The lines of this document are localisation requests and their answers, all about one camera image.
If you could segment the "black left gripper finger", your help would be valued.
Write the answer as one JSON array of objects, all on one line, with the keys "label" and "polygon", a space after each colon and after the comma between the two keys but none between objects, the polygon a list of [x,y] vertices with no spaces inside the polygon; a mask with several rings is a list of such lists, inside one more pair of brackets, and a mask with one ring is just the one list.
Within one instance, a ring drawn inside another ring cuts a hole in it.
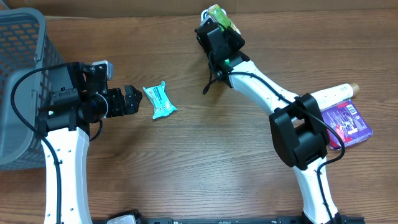
[{"label": "black left gripper finger", "polygon": [[141,101],[142,93],[132,85],[125,85],[125,99],[126,101]]},{"label": "black left gripper finger", "polygon": [[126,112],[125,114],[135,114],[139,110],[140,100],[135,98],[127,98],[126,99]]}]

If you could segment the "mint green wipes pack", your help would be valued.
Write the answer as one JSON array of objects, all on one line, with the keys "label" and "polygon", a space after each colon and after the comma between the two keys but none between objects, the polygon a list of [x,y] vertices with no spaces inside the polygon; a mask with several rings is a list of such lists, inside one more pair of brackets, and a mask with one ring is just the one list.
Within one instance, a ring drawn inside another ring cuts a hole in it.
[{"label": "mint green wipes pack", "polygon": [[149,101],[154,106],[154,114],[152,119],[159,119],[170,116],[177,108],[171,103],[166,92],[166,84],[164,81],[160,85],[149,88],[144,87],[144,93],[147,95]]}]

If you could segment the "green yellow snack packet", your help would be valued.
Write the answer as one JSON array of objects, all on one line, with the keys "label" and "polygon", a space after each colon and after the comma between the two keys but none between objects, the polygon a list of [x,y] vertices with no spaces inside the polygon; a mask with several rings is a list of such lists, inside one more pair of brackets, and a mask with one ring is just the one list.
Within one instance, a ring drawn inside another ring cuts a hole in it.
[{"label": "green yellow snack packet", "polygon": [[224,27],[232,28],[239,35],[241,35],[240,30],[236,27],[234,22],[227,16],[226,11],[221,8],[218,4],[210,6],[206,12],[206,15],[212,18],[215,22],[222,24]]}]

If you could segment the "white tube gold cap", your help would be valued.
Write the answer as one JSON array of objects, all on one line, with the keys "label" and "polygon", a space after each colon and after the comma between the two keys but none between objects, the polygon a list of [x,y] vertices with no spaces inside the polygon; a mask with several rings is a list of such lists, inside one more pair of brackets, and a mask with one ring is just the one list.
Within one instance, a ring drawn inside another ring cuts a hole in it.
[{"label": "white tube gold cap", "polygon": [[327,109],[341,101],[358,95],[360,87],[357,83],[345,83],[324,90],[316,91],[311,95],[316,99],[321,110]]}]

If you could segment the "purple Carefree pad pack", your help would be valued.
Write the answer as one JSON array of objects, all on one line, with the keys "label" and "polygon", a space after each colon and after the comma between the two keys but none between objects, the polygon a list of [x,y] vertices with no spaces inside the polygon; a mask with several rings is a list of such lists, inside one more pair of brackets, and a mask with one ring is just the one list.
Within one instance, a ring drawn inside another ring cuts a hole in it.
[{"label": "purple Carefree pad pack", "polygon": [[341,101],[322,111],[324,122],[341,138],[345,147],[361,143],[373,135],[351,99]]}]

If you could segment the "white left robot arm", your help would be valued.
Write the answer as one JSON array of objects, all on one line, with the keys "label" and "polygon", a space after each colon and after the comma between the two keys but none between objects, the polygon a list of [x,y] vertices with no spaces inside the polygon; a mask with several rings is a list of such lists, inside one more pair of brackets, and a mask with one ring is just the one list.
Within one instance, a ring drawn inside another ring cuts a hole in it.
[{"label": "white left robot arm", "polygon": [[91,223],[86,182],[90,125],[135,114],[142,93],[132,85],[108,88],[113,65],[72,62],[49,69],[52,89],[39,110],[37,126],[45,136],[45,223]]}]

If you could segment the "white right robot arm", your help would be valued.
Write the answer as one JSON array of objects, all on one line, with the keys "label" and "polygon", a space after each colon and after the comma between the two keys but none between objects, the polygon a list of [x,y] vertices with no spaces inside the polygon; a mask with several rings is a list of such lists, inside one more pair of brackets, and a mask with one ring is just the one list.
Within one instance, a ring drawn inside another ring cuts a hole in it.
[{"label": "white right robot arm", "polygon": [[326,166],[326,146],[332,129],[321,114],[314,95],[298,96],[267,78],[240,49],[243,38],[219,24],[195,30],[197,41],[208,57],[210,84],[220,80],[259,105],[268,115],[272,143],[282,162],[294,169],[303,197],[307,223],[338,223]]}]

